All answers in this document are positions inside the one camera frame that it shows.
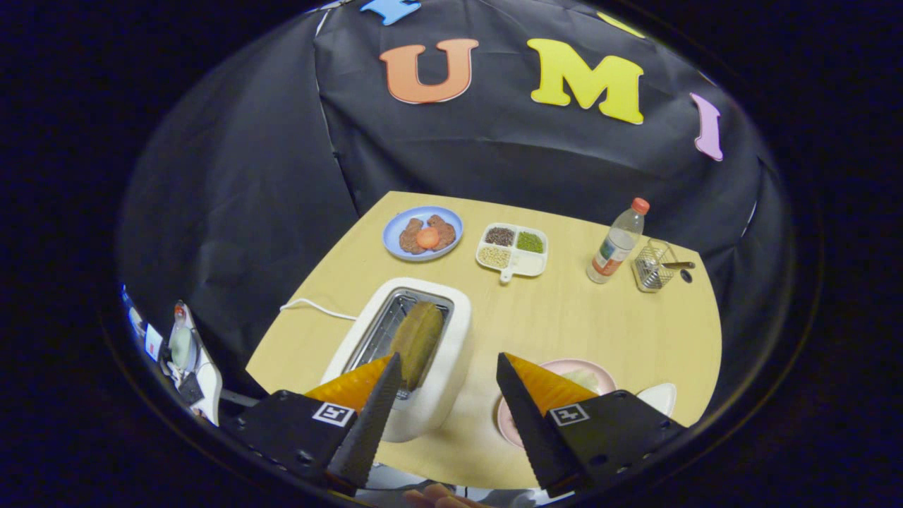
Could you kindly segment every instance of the utensil holder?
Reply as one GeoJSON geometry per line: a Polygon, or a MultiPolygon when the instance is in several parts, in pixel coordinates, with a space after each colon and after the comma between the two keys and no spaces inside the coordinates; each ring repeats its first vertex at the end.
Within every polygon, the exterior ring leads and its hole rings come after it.
{"type": "Polygon", "coordinates": [[[665,268],[662,263],[676,263],[677,257],[666,241],[649,239],[634,259],[633,276],[637,288],[644,293],[656,293],[674,277],[678,270],[665,268]]]}

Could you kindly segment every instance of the toaster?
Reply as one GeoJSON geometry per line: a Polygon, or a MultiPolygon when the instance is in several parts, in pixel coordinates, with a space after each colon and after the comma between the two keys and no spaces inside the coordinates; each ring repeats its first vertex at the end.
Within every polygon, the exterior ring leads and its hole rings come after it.
{"type": "Polygon", "coordinates": [[[442,332],[424,365],[421,382],[397,392],[383,431],[384,441],[402,443],[421,436],[438,428],[452,410],[473,352],[471,305],[466,295],[417,278],[387,281],[364,306],[321,379],[323,384],[389,354],[398,326],[421,301],[435,304],[442,313],[442,332]]]}

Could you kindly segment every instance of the power cord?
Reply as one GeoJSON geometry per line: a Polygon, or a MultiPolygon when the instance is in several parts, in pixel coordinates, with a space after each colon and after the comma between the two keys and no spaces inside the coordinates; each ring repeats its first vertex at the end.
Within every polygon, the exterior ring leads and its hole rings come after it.
{"type": "Polygon", "coordinates": [[[354,315],[344,315],[344,314],[339,314],[338,312],[332,312],[331,310],[325,309],[325,308],[313,303],[311,300],[308,300],[307,298],[298,298],[297,300],[292,300],[291,302],[285,304],[284,306],[279,307],[279,311],[282,312],[284,310],[290,309],[293,306],[296,306],[300,303],[309,304],[310,306],[316,308],[317,310],[320,310],[320,311],[322,311],[328,315],[332,315],[334,317],[340,317],[342,319],[350,319],[351,321],[358,320],[358,318],[354,315]]]}

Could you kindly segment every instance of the yellow letter m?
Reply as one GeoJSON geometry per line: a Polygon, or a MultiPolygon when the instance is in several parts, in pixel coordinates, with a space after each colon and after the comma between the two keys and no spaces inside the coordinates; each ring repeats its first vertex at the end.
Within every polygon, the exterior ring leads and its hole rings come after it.
{"type": "Polygon", "coordinates": [[[639,112],[639,77],[643,69],[636,63],[607,56],[595,69],[590,69],[565,42],[530,39],[526,45],[539,53],[539,89],[530,94],[533,100],[567,106],[571,103],[571,96],[564,93],[564,80],[567,80],[581,108],[589,109],[607,89],[608,96],[599,104],[603,115],[631,124],[643,123],[639,112]]]}

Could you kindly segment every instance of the meat patty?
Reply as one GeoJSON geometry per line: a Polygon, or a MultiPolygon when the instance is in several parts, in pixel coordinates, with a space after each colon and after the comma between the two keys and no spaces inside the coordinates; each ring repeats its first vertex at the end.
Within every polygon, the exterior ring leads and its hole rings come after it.
{"type": "MultiPolygon", "coordinates": [[[[411,219],[405,226],[405,230],[398,237],[398,246],[405,252],[411,254],[423,254],[426,249],[417,245],[417,233],[424,226],[424,222],[420,219],[411,219]]],[[[439,243],[442,243],[442,232],[439,232],[439,243]]]]}
{"type": "Polygon", "coordinates": [[[450,246],[455,239],[454,227],[444,221],[442,217],[433,215],[427,221],[427,224],[439,231],[439,243],[433,247],[433,250],[442,250],[450,246]]]}

